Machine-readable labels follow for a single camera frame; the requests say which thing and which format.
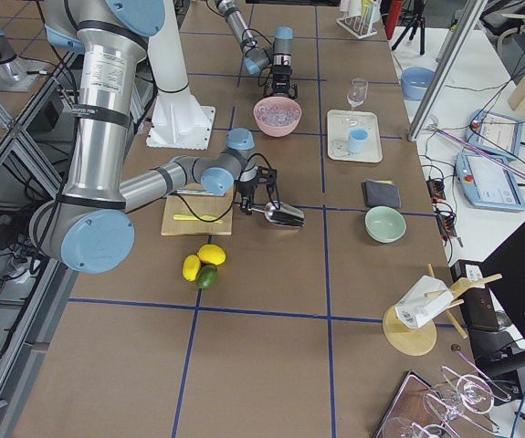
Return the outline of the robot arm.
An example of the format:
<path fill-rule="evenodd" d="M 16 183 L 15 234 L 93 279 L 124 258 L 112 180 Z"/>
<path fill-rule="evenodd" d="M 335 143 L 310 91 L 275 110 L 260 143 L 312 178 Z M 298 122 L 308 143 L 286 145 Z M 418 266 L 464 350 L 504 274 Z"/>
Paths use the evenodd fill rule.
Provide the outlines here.
<path fill-rule="evenodd" d="M 91 274 L 111 270 L 130 253 L 129 212 L 190 183 L 251 198 L 262 168 L 250 131 L 231 130 L 214 158 L 177 156 L 123 180 L 138 64 L 148 61 L 157 89 L 151 135 L 157 146 L 203 149 L 214 111 L 189 89 L 170 1 L 49 1 L 48 42 L 82 55 L 79 98 L 72 107 L 75 145 L 58 195 L 34 214 L 29 232 L 46 256 Z"/>
<path fill-rule="evenodd" d="M 215 7 L 240 46 L 247 73 L 258 76 L 263 97 L 296 99 L 298 86 L 291 82 L 293 30 L 288 26 L 279 26 L 274 40 L 270 41 L 247 25 L 236 1 L 215 1 Z"/>

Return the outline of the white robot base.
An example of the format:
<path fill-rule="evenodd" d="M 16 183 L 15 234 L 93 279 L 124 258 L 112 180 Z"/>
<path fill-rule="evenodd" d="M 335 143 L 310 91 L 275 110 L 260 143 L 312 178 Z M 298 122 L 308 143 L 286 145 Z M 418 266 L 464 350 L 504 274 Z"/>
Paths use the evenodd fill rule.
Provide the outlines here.
<path fill-rule="evenodd" d="M 148 59 L 158 91 L 147 145 L 204 151 L 208 148 L 215 108 L 202 106 L 190 90 L 172 1 L 163 2 L 163 27 L 149 38 Z"/>

